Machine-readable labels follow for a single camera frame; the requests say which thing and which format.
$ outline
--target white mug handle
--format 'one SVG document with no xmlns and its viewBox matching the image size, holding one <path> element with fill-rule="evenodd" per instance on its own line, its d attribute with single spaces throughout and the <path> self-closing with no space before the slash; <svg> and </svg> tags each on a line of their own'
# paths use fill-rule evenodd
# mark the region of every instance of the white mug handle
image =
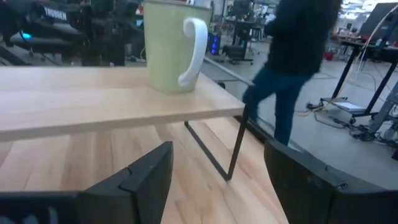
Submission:
<svg viewBox="0 0 398 224">
<path fill-rule="evenodd" d="M 191 63 L 187 71 L 183 72 L 178 78 L 178 84 L 181 87 L 186 87 L 199 74 L 206 54 L 208 31 L 206 23 L 194 17 L 184 19 L 183 30 L 187 37 L 195 38 Z"/>
</svg>

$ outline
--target blue jeans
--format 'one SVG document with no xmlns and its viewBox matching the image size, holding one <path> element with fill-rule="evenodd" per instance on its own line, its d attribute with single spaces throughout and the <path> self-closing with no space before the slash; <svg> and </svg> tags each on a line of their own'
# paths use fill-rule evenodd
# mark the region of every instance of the blue jeans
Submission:
<svg viewBox="0 0 398 224">
<path fill-rule="evenodd" d="M 277 141 L 288 145 L 292 133 L 294 108 L 301 87 L 311 79 L 311 75 L 284 74 L 264 66 L 243 95 L 243 102 L 249 106 L 249 118 L 257 121 L 259 103 L 271 94 L 276 94 L 275 133 Z"/>
</svg>

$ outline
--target light green mug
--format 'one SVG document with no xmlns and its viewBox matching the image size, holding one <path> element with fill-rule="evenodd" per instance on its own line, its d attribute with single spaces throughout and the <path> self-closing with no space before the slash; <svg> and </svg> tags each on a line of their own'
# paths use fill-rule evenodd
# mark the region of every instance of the light green mug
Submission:
<svg viewBox="0 0 398 224">
<path fill-rule="evenodd" d="M 178 1 L 144 1 L 150 84 L 167 93 L 195 89 L 205 58 L 211 10 Z"/>
</svg>

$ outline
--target black jacket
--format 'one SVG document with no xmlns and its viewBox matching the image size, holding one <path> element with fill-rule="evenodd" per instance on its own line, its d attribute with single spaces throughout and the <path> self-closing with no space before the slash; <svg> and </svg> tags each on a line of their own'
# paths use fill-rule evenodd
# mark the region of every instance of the black jacket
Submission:
<svg viewBox="0 0 398 224">
<path fill-rule="evenodd" d="M 317 73 L 340 6 L 341 0 L 281 0 L 276 18 L 264 28 L 273 37 L 267 67 L 280 73 Z"/>
</svg>

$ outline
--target wooden floor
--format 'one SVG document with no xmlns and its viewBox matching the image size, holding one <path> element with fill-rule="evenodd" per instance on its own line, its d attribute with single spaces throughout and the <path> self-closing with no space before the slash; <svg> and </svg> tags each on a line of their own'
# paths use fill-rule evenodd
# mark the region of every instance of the wooden floor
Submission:
<svg viewBox="0 0 398 224">
<path fill-rule="evenodd" d="M 238 123 L 192 121 L 226 169 Z M 0 143 L 0 190 L 82 190 L 174 142 L 174 174 L 163 224 L 287 223 L 263 146 L 246 132 L 232 181 L 225 182 L 183 123 Z"/>
</svg>

